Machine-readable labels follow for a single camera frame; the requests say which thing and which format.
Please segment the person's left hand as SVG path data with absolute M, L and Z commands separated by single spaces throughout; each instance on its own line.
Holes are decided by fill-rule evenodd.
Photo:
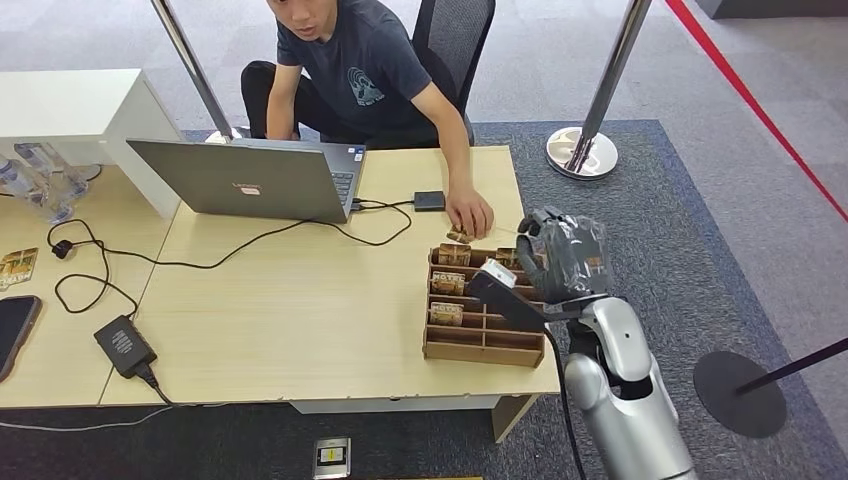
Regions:
M 473 186 L 451 185 L 446 212 L 452 227 L 473 239 L 485 238 L 493 226 L 494 212 Z

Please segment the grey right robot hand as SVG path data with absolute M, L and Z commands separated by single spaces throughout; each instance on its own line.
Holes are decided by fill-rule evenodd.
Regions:
M 528 213 L 517 232 L 517 258 L 545 303 L 609 292 L 611 272 L 603 223 L 544 206 Z

